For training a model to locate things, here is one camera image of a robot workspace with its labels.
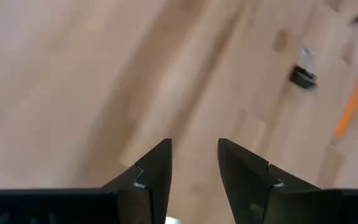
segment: wooden surface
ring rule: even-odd
[[[357,13],[358,0],[0,0],[0,188],[100,186],[163,138],[182,223],[234,222],[218,138],[358,187],[358,112],[333,140]],[[287,80],[302,46],[313,91]]]

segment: wooden floor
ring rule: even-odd
[[[229,138],[320,187],[358,188],[358,0],[0,0],[0,188],[95,187],[173,138],[168,214],[234,223]],[[301,47],[318,88],[287,76]]]

